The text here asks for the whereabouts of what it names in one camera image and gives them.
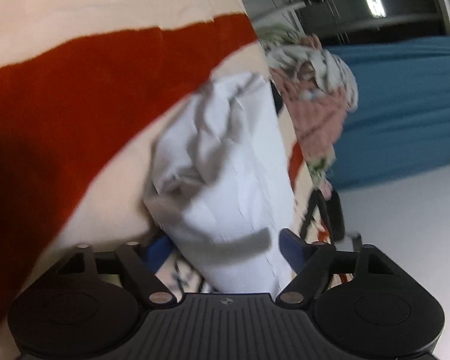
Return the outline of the light blue t-shirt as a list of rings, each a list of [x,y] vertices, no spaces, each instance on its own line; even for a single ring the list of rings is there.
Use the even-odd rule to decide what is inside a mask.
[[[211,287],[278,294],[294,196],[270,82],[244,72],[189,94],[157,140],[144,202]]]

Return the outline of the green cloth in pile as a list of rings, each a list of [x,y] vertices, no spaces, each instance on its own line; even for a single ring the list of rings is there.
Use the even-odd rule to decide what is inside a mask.
[[[322,186],[323,182],[326,180],[329,169],[332,167],[335,161],[336,157],[334,154],[306,161],[306,166],[315,188],[319,188]]]

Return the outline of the pink fuzzy blanket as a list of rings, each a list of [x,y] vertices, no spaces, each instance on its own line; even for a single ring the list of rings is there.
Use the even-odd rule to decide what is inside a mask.
[[[294,45],[325,50],[315,35],[303,37]],[[307,161],[330,155],[349,112],[345,89],[339,87],[325,94],[317,94],[319,89],[314,81],[293,81],[282,69],[269,67],[269,70],[291,117],[304,159]]]

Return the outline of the right blue curtain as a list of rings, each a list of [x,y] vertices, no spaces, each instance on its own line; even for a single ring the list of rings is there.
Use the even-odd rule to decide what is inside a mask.
[[[450,164],[450,37],[331,46],[358,84],[358,108],[334,145],[337,190]]]

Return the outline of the white crumpled cloth on pile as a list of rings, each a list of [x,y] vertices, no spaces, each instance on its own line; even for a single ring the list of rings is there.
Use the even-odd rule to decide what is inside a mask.
[[[317,94],[343,87],[348,111],[358,108],[359,89],[353,72],[340,57],[328,50],[284,45],[267,51],[266,59],[270,68],[282,69],[293,81],[314,81],[319,89]]]

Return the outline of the striped cream red black blanket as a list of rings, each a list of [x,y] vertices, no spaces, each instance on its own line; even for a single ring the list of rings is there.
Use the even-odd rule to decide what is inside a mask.
[[[149,213],[159,136],[205,83],[271,84],[294,196],[311,177],[241,0],[0,0],[0,359],[9,308],[76,244],[162,230]]]

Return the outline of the dark window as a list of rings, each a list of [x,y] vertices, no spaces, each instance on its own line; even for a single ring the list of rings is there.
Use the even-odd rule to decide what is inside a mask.
[[[398,41],[443,36],[438,0],[305,0],[301,26],[331,44]]]

